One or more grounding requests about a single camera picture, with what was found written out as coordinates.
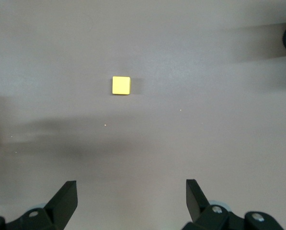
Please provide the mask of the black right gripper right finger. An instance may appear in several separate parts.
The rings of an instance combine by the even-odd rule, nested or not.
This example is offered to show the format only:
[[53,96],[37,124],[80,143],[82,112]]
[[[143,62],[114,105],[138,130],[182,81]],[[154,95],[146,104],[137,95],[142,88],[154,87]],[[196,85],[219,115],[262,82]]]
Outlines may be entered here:
[[192,219],[183,230],[282,230],[269,214],[250,211],[243,218],[221,205],[212,205],[195,179],[186,180],[186,205]]

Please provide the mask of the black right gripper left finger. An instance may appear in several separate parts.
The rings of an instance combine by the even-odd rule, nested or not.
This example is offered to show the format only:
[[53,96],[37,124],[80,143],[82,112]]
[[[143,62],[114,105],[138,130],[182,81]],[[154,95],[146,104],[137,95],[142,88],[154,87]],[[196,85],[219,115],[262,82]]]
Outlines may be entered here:
[[0,216],[0,230],[63,230],[77,208],[77,183],[67,181],[43,208],[33,208],[9,223]]

